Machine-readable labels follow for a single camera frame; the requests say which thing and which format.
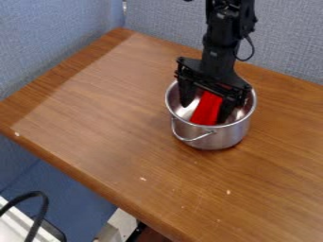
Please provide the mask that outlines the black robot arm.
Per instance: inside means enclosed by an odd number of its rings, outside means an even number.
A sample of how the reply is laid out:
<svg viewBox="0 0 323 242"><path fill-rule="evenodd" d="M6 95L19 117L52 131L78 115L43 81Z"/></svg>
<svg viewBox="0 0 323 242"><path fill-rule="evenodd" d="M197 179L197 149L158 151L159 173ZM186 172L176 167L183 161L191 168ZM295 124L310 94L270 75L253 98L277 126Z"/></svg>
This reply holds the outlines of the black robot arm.
<svg viewBox="0 0 323 242"><path fill-rule="evenodd" d="M195 124L225 123L251 92L251 85L235 72L235 62L249 61L255 54L250 38L258 23L254 7L255 0L206 0L202 59L179 57L175 71L183 107L202 91L190 119Z"/></svg>

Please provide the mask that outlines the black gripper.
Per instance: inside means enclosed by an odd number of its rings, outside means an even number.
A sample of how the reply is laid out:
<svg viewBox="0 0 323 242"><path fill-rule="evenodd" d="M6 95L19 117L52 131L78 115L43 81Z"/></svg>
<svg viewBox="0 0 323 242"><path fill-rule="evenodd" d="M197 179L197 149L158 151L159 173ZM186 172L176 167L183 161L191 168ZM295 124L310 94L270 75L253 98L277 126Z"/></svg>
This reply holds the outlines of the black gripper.
<svg viewBox="0 0 323 242"><path fill-rule="evenodd" d="M187 107L197 96L197 88L223 97L219 107L218 123L230 123L237 111L245 105L251 91L250 84L235 72L235 62L241 45L230 47L206 46L202 59L179 57L175 77L179 86L179 99Z"/></svg>

